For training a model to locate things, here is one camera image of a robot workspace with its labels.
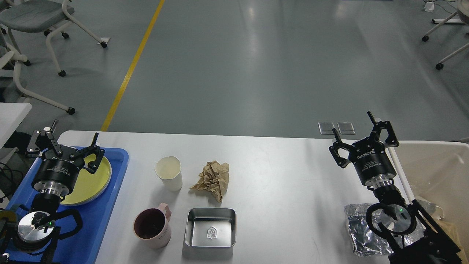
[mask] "crumpled brown paper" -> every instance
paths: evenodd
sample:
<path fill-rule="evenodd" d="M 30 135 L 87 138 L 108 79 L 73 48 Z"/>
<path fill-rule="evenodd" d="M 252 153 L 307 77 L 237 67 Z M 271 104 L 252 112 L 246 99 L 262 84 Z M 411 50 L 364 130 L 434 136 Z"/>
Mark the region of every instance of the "crumpled brown paper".
<path fill-rule="evenodd" d="M 190 189 L 210 191 L 217 201 L 221 202 L 228 189 L 229 167 L 228 163 L 220 165 L 217 161 L 207 162 L 207 165 L 199 174 L 199 181 Z"/>

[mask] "metal container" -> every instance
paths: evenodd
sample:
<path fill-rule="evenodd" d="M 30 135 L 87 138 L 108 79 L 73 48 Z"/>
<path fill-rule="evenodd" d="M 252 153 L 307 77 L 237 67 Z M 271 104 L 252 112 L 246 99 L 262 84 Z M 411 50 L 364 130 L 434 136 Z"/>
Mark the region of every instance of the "metal container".
<path fill-rule="evenodd" d="M 193 208 L 187 216 L 185 243 L 192 248 L 231 248 L 236 242 L 236 213 L 231 208 Z"/>

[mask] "mug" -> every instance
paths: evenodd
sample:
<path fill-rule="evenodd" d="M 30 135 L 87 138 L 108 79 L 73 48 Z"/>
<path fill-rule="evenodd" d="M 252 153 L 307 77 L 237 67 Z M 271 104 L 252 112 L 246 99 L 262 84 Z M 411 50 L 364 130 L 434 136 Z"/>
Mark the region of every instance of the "mug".
<path fill-rule="evenodd" d="M 134 233 L 148 247 L 162 248 L 171 239 L 170 218 L 171 211 L 165 203 L 159 204 L 158 208 L 144 210 L 135 218 Z"/>

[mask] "cable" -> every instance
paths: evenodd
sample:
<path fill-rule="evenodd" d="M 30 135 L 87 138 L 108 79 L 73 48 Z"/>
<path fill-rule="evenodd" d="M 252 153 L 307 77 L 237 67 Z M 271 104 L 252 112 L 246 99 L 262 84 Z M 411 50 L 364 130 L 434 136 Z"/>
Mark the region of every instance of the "cable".
<path fill-rule="evenodd" d="M 426 3 L 426 2 L 432 2 L 432 3 L 434 3 L 435 5 L 437 5 L 437 6 L 441 7 L 441 8 L 443 8 L 443 10 L 445 10 L 447 13 L 452 14 L 452 12 L 446 10 L 446 8 L 445 8 L 444 6 L 435 3 L 435 2 L 438 1 L 438 0 L 433 0 L 433 1 L 431 1 L 431 0 L 422 0 L 422 1 L 425 2 L 425 3 Z M 451 3 L 452 3 L 452 2 L 456 2 L 456 0 L 440 0 L 440 1 L 443 1 L 443 2 L 451 2 Z"/>
<path fill-rule="evenodd" d="M 23 181 L 24 179 L 24 174 L 23 172 L 19 171 L 19 170 L 12 170 L 8 165 L 6 165 L 5 163 L 2 163 L 0 162 L 0 165 L 3 165 L 3 168 L 0 170 L 0 171 L 8 171 L 10 173 L 10 178 L 7 177 L 7 174 L 5 173 L 4 176 L 7 180 L 10 181 L 11 183 L 11 187 L 12 187 L 12 190 L 10 191 L 10 193 L 8 194 L 5 194 L 1 199 L 3 198 L 7 198 L 9 195 L 12 195 L 15 193 L 15 191 L 18 189 L 18 187 L 20 186 L 21 182 Z M 13 178 L 13 172 L 18 172 L 21 174 L 21 180 L 20 180 L 20 183 L 18 183 L 18 185 L 15 184 L 15 179 Z"/>

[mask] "yellow floor line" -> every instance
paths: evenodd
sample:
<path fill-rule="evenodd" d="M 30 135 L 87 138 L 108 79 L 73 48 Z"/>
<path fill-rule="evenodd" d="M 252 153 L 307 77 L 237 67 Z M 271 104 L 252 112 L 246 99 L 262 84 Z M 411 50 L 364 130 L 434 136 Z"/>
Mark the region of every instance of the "yellow floor line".
<path fill-rule="evenodd" d="M 137 53 L 135 53 L 134 59 L 132 60 L 132 63 L 130 64 L 129 70 L 127 71 L 127 74 L 125 75 L 125 78 L 122 81 L 121 87 L 119 88 L 119 91 L 117 92 L 117 95 L 114 98 L 114 102 L 111 105 L 109 112 L 107 113 L 106 119 L 104 120 L 103 126 L 101 127 L 101 131 L 107 131 L 107 129 L 109 128 L 109 124 L 111 123 L 114 117 L 114 114 L 116 113 L 117 107 L 119 106 L 122 96 L 124 95 L 125 89 L 127 88 L 127 84 L 129 83 L 130 78 L 132 77 L 132 74 L 134 73 L 135 66 L 137 65 L 138 60 L 140 59 L 140 55 L 142 55 L 142 52 L 145 48 L 148 37 L 150 36 L 150 33 L 153 29 L 153 26 L 155 25 L 156 19 L 158 18 L 159 12 L 161 11 L 161 8 L 163 7 L 164 3 L 165 3 L 165 0 L 159 1 L 158 7 L 156 8 L 155 14 L 153 15 L 153 18 L 151 19 L 150 24 L 148 25 L 144 38 L 142 39 L 142 42 L 140 42 L 140 46 L 138 47 Z"/>

